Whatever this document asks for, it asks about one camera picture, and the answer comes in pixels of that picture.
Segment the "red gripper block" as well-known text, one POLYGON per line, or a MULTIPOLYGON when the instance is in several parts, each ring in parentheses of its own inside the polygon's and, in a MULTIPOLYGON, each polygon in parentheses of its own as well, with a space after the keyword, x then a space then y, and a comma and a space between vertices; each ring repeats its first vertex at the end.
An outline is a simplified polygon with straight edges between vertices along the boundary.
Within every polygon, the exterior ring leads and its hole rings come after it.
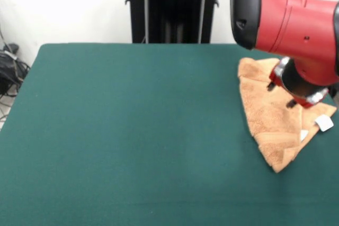
POLYGON ((297 104, 306 109, 310 108, 321 102, 328 94, 328 87, 314 85, 303 79, 291 58, 281 58, 273 67, 269 78, 271 82, 267 85, 267 91, 279 86, 292 96, 286 104, 288 109, 294 108, 297 104))

